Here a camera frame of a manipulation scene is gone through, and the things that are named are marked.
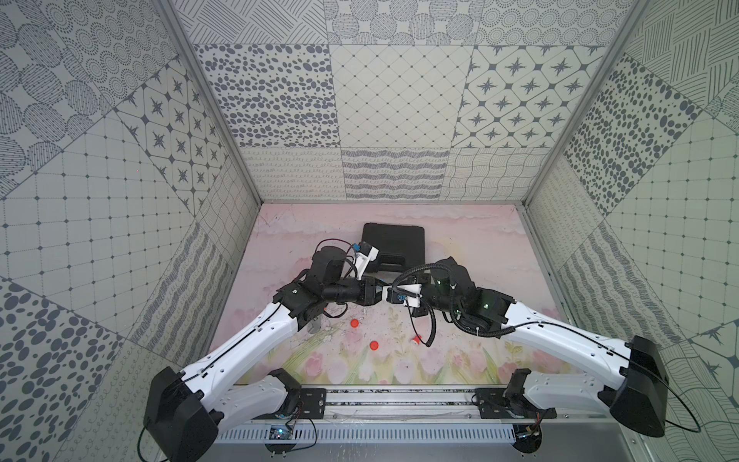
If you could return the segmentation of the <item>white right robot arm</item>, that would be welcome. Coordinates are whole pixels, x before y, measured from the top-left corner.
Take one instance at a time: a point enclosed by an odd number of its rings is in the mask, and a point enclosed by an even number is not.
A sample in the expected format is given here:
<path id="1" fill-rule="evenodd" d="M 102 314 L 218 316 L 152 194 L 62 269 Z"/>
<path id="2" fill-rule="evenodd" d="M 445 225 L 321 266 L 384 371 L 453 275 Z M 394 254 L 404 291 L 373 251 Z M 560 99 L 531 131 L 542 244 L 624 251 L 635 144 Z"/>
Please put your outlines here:
<path id="1" fill-rule="evenodd" d="M 448 316 L 478 338 L 508 337 L 542 350 L 602 385 L 598 399 L 628 429 L 662 437 L 667 424 L 669 378 L 652 340 L 607 338 L 536 311 L 502 292 L 480 288 L 453 258 L 408 269 L 383 289 L 393 304 Z"/>

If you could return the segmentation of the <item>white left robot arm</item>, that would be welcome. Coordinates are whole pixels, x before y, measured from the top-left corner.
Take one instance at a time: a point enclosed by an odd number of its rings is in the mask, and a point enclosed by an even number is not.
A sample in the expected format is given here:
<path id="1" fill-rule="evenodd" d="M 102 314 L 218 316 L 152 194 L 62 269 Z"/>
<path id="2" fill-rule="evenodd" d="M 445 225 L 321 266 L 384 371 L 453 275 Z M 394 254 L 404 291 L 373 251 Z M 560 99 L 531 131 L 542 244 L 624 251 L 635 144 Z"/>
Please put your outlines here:
<path id="1" fill-rule="evenodd" d="M 233 386 L 268 352 L 321 317 L 328 304 L 380 302 L 381 287 L 365 274 L 378 249 L 361 242 L 352 250 L 353 259 L 336 246 L 317 250 L 311 266 L 278 289 L 247 327 L 182 371 L 166 367 L 152 378 L 144 431 L 167 461 L 198 460 L 221 431 L 244 421 L 294 414 L 301 386 L 281 369 L 242 390 Z"/>

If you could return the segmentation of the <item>black plastic tool case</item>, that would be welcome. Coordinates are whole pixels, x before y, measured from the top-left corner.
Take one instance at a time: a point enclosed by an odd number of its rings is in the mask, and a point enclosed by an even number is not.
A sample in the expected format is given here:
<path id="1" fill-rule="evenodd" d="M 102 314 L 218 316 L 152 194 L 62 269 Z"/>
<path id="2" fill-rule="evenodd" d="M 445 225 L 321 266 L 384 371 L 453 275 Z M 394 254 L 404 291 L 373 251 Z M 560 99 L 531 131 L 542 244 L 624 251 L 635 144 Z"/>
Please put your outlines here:
<path id="1" fill-rule="evenodd" d="M 367 273 L 403 273 L 426 263 L 425 229 L 421 226 L 366 223 L 362 241 L 378 249 Z"/>

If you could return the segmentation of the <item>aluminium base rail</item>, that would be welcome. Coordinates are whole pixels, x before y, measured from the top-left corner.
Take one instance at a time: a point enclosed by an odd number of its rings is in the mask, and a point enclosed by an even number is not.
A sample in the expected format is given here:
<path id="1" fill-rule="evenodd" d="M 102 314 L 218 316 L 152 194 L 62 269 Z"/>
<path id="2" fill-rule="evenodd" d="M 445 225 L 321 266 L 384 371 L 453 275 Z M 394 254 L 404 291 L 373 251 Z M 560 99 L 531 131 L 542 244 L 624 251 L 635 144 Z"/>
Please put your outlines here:
<path id="1" fill-rule="evenodd" d="M 216 444 L 290 452 L 312 444 L 503 444 L 531 454 L 554 430 L 615 429 L 590 382 L 563 387 L 564 402 L 514 410 L 501 386 L 301 387 L 274 378 L 217 401 Z"/>

